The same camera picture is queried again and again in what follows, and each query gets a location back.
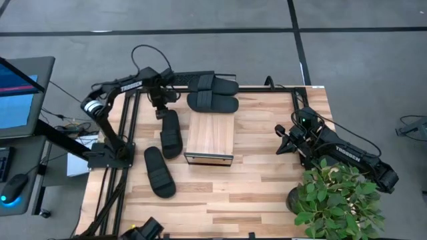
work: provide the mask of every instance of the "butcher block tabletop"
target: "butcher block tabletop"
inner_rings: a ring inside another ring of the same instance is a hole
[[[323,87],[306,87],[308,102],[320,115],[331,119]],[[150,217],[156,219],[173,238],[196,237],[304,237],[304,226],[295,226],[295,215],[286,207],[289,191],[302,181],[304,168],[297,153],[276,155],[282,140],[274,127],[292,126],[294,111],[290,93],[238,93],[240,106],[234,113],[234,160],[231,167],[188,165],[183,153],[187,146],[191,109],[187,94],[167,107],[177,111],[181,125],[183,151],[176,159],[165,159],[176,183],[176,194],[169,199],[157,197],[149,185],[144,151],[151,146],[161,149],[161,120],[147,95],[141,95],[133,141],[136,144],[133,167],[129,169],[119,234],[142,226]],[[124,94],[119,95],[109,114],[118,132]],[[129,129],[132,97],[126,121]],[[89,174],[81,217],[76,234],[87,229],[95,217],[104,169]],[[117,172],[116,184],[121,175]],[[102,208],[109,173],[101,198]],[[113,228],[115,206],[111,208],[107,234]]]

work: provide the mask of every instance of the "keyboard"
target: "keyboard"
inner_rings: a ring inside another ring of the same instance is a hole
[[[0,183],[7,180],[7,174],[11,168],[12,149],[10,147],[0,147]]]

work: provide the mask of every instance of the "green leaves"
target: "green leaves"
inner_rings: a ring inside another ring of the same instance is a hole
[[[384,218],[377,205],[380,194],[376,184],[362,180],[355,167],[342,163],[329,167],[325,159],[313,162],[316,168],[305,171],[304,184],[297,187],[295,224],[307,224],[306,235],[311,238],[377,237],[373,227],[382,229]]]
[[[316,236],[316,230],[313,226],[306,229],[306,235],[311,238],[314,238]]]
[[[327,193],[326,189],[319,190],[319,193],[318,193],[318,200],[319,200],[319,202],[325,200],[326,193]]]
[[[344,210],[342,210],[339,207],[333,207],[331,208],[331,213],[335,216],[343,216],[344,215]]]
[[[340,203],[343,203],[343,204],[347,203],[346,199],[343,198],[338,193],[329,193],[328,196],[329,196],[329,199],[328,199],[327,204],[328,204],[329,207],[335,207],[335,206],[337,206]]]
[[[316,199],[316,195],[317,195],[316,191],[308,193],[306,201],[313,201],[314,199]]]
[[[311,221],[313,217],[314,217],[313,213],[301,212],[301,213],[298,213],[298,215],[296,216],[294,223],[295,225],[298,226],[307,221]]]
[[[375,183],[364,183],[362,188],[362,194],[367,195],[375,192],[376,184]]]
[[[314,191],[314,184],[313,183],[309,183],[307,184],[307,193],[311,193],[312,191]]]
[[[326,219],[325,220],[326,226],[332,229],[337,229],[340,228],[340,226],[338,226],[337,224],[335,224],[335,222],[332,219]]]
[[[307,172],[302,173],[302,179],[304,180],[304,183],[309,183],[309,182],[312,182],[314,180],[313,176]]]
[[[357,186],[356,187],[356,192],[355,192],[357,195],[361,195],[362,194],[362,188],[361,188],[361,186]]]
[[[346,221],[347,221],[347,228],[353,231],[353,233],[359,232],[359,226],[356,223],[356,220],[354,220],[353,216],[350,214],[346,215]]]
[[[314,221],[314,229],[321,229],[325,225],[325,220],[323,218],[318,218]]]
[[[327,165],[327,163],[326,163],[326,159],[322,159],[322,160],[320,161],[320,167],[321,167],[321,168],[325,168],[325,167],[326,167],[326,165]]]

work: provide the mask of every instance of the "black slide sandal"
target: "black slide sandal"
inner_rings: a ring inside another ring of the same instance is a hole
[[[234,97],[212,94],[212,91],[190,93],[187,104],[199,113],[234,113],[239,109],[239,101]]]
[[[149,147],[144,151],[145,165],[147,165],[148,179],[153,192],[161,198],[175,195],[176,186],[172,175],[166,166],[157,147]]]
[[[182,137],[178,114],[174,110],[169,110],[162,120],[160,133],[161,152],[165,158],[173,159],[182,152]]]
[[[202,75],[199,79],[192,79],[188,89],[193,92],[212,90],[213,94],[233,96],[239,91],[239,84],[215,77],[215,75]]]

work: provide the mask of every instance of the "wooden block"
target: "wooden block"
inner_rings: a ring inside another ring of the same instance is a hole
[[[234,145],[234,113],[192,111],[189,126],[187,148],[184,153],[189,163],[231,164]]]

